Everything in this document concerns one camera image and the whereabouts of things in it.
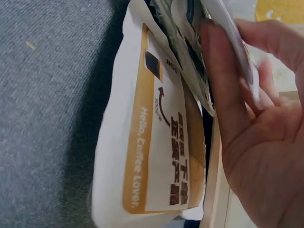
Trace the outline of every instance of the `black arrow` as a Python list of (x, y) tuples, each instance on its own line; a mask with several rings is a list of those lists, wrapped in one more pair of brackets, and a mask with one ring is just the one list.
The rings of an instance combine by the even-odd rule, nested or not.
[(169, 123), (169, 121), (167, 120), (167, 118), (165, 117), (165, 115), (164, 115), (164, 113), (163, 113), (163, 110), (162, 110), (162, 97), (163, 96), (165, 96), (164, 94), (163, 94), (163, 89), (162, 89), (162, 87), (160, 87), (160, 88), (158, 88), (158, 90), (160, 91), (160, 99), (159, 99), (159, 103), (160, 103), (160, 110), (161, 110), (161, 115), (162, 115), (162, 117), (163, 117), (163, 119), (164, 119), (164, 121), (166, 122), (166, 124), (170, 127), (170, 123)]

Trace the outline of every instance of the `finger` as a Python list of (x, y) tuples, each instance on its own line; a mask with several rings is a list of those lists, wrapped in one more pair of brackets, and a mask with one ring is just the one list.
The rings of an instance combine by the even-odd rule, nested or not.
[(244, 100), (249, 105), (249, 107), (252, 109), (252, 111), (255, 113), (256, 116), (261, 115), (261, 113), (266, 108), (270, 106), (274, 106), (273, 101), (270, 99), (267, 93), (262, 88), (260, 88), (260, 105), (262, 106), (262, 109), (258, 108), (256, 106), (256, 103), (253, 101), (248, 85), (243, 78), (240, 80), (240, 83), (241, 83), (241, 89)]
[(295, 73), (295, 83), (304, 107), (304, 37), (282, 22), (236, 20), (242, 38), (250, 45), (272, 53)]
[(225, 148), (250, 125), (239, 84), (237, 61), (231, 43), (220, 26), (204, 22), (201, 40)]
[(276, 104), (280, 97), (272, 76), (272, 64), (269, 58), (265, 58), (258, 67), (260, 87), (265, 91), (269, 98)]

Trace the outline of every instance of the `yellow paper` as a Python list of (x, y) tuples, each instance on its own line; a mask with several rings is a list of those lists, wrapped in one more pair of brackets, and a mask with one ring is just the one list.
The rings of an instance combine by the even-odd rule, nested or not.
[(258, 0), (256, 21), (269, 19), (304, 24), (304, 0)]

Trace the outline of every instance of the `hand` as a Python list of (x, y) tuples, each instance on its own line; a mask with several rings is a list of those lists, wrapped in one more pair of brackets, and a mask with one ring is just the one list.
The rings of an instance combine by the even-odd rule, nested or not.
[[(237, 21), (248, 44), (272, 53), (295, 72), (304, 107), (304, 38), (278, 21)], [(225, 31), (201, 27), (231, 189), (258, 227), (304, 227), (304, 117), (301, 104), (279, 97), (269, 60), (259, 68), (263, 111), (254, 106)]]

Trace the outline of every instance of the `gray carpet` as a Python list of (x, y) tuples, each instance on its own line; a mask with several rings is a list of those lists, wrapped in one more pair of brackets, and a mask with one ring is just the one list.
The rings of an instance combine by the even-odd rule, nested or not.
[(86, 199), (127, 3), (1, 1), (0, 227), (94, 226)]

